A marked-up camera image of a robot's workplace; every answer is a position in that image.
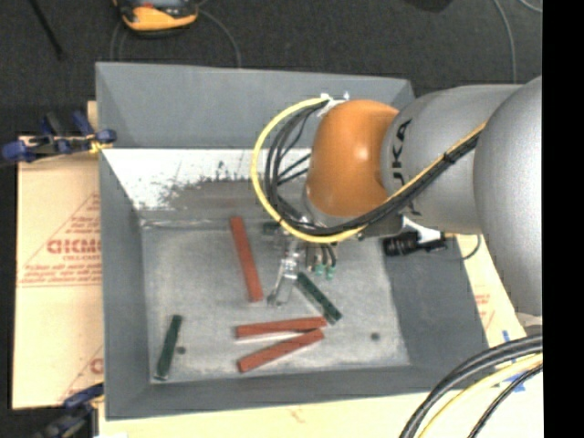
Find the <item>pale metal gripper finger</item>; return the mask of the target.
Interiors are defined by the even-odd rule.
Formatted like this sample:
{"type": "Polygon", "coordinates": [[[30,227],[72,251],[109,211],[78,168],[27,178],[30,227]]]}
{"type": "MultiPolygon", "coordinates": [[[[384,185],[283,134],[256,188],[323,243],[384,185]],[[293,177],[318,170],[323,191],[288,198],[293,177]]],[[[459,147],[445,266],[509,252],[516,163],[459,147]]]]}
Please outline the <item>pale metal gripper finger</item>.
{"type": "Polygon", "coordinates": [[[284,263],[278,286],[278,305],[285,305],[290,299],[292,289],[295,287],[298,277],[297,263],[284,263]]]}
{"type": "Polygon", "coordinates": [[[287,263],[280,262],[276,282],[267,297],[268,305],[283,305],[287,302],[287,263]]]}

